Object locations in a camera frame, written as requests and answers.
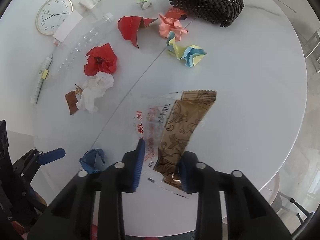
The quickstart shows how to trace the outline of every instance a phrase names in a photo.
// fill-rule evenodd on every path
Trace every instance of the snack wrapper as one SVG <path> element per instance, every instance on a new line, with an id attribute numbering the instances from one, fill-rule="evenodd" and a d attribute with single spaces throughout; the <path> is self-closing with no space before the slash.
<path id="1" fill-rule="evenodd" d="M 216 92 L 211 90 L 141 98 L 135 109 L 134 125 L 146 142 L 142 173 L 151 182 L 184 195 L 177 164 L 193 131 L 201 126 L 215 100 Z"/>

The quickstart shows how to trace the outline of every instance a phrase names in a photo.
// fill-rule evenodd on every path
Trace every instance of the black woven basket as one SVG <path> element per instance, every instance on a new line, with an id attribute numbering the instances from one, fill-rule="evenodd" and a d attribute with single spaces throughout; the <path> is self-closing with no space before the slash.
<path id="1" fill-rule="evenodd" d="M 228 27 L 242 11 L 243 0 L 169 0 L 170 4 L 211 23 Z"/>

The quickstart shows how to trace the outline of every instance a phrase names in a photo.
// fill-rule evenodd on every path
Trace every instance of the chair leg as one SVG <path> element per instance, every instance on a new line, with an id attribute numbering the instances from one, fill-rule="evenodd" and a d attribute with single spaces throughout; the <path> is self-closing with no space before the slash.
<path id="1" fill-rule="evenodd" d="M 300 217 L 300 214 L 299 214 L 299 213 L 297 213 L 297 217 L 299 218 L 299 221 L 300 221 L 300 223 L 302 224 L 302 223 L 303 223 L 303 220 L 302 220 L 302 218 Z"/>
<path id="2" fill-rule="evenodd" d="M 305 210 L 302 206 L 300 206 L 297 202 L 295 202 L 293 198 L 291 198 L 289 201 L 295 204 L 295 206 L 299 208 L 303 214 L 305 214 L 306 216 L 310 215 L 310 213 L 307 210 Z"/>
<path id="3" fill-rule="evenodd" d="M 316 38 L 316 43 L 311 47 L 311 49 L 304 55 L 305 58 L 309 57 L 311 55 L 311 53 L 316 49 L 316 47 L 318 47 L 318 45 L 320 44 L 320 37 L 318 32 L 315 32 L 312 37 L 310 38 L 310 40 L 305 44 L 305 48 L 313 41 L 313 39 Z"/>

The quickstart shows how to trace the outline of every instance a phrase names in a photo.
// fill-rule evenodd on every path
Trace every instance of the white tissue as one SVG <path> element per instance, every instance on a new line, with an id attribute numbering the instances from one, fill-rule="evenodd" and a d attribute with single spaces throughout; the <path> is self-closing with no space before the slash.
<path id="1" fill-rule="evenodd" d="M 76 106 L 78 109 L 88 110 L 90 113 L 97 112 L 98 108 L 94 105 L 95 99 L 102 97 L 111 87 L 113 87 L 113 76 L 105 72 L 98 72 L 95 79 L 84 82 L 82 95 Z"/>

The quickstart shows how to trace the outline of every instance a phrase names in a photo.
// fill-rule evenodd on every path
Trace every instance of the brown pouch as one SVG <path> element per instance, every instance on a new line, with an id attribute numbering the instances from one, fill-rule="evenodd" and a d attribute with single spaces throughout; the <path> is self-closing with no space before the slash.
<path id="1" fill-rule="evenodd" d="M 167 118 L 158 148 L 154 170 L 164 175 L 164 182 L 181 188 L 176 172 L 177 164 L 190 137 L 216 100 L 216 91 L 195 90 L 183 92 L 175 101 Z"/>

